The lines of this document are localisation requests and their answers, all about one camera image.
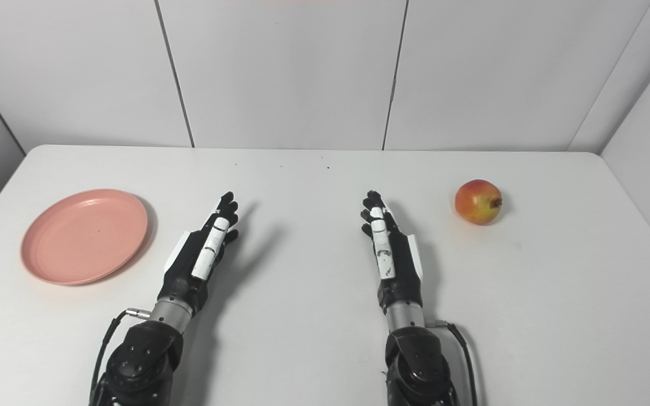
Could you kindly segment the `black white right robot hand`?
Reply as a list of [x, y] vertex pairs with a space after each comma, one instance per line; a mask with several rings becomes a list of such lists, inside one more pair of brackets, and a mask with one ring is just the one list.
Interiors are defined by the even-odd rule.
[[381, 278], [377, 302], [384, 314], [397, 302], [423, 305], [422, 282], [412, 256], [409, 236], [402, 233], [382, 196], [370, 190], [363, 200], [361, 230], [372, 241]]

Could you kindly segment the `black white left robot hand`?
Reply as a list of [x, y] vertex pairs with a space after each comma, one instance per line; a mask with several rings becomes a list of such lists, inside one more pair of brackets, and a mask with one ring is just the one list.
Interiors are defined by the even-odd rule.
[[233, 229], [238, 222], [238, 202], [233, 192], [226, 192], [204, 225], [184, 234], [174, 259], [170, 260], [157, 300], [172, 300], [184, 305], [191, 316], [204, 308], [208, 283], [222, 260], [226, 246], [238, 237]]

